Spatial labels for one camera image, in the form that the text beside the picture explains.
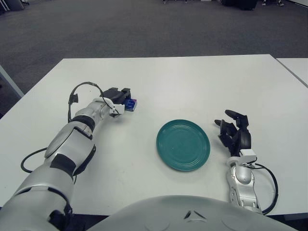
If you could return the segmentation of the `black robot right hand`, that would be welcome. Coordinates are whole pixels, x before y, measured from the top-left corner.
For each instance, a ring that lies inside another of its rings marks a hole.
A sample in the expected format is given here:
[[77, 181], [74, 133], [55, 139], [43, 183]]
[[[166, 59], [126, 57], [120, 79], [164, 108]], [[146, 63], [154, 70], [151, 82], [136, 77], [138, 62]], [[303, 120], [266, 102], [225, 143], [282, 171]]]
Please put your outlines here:
[[232, 110], [225, 110], [225, 114], [235, 120], [236, 124], [228, 123], [225, 120], [214, 120], [219, 126], [218, 138], [228, 148], [230, 158], [228, 166], [252, 164], [257, 160], [257, 155], [251, 148], [251, 134], [247, 129], [249, 123], [246, 115]]

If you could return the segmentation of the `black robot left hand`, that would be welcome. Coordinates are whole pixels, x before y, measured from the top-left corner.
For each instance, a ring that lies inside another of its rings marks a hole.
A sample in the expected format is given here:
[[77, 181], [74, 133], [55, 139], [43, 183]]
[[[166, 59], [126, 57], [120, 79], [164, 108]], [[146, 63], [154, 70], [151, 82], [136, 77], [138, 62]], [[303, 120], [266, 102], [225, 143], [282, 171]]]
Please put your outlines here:
[[129, 88], [118, 90], [118, 88], [110, 88], [103, 92], [103, 101], [109, 108], [111, 117], [122, 115], [126, 108], [126, 101], [131, 99]]

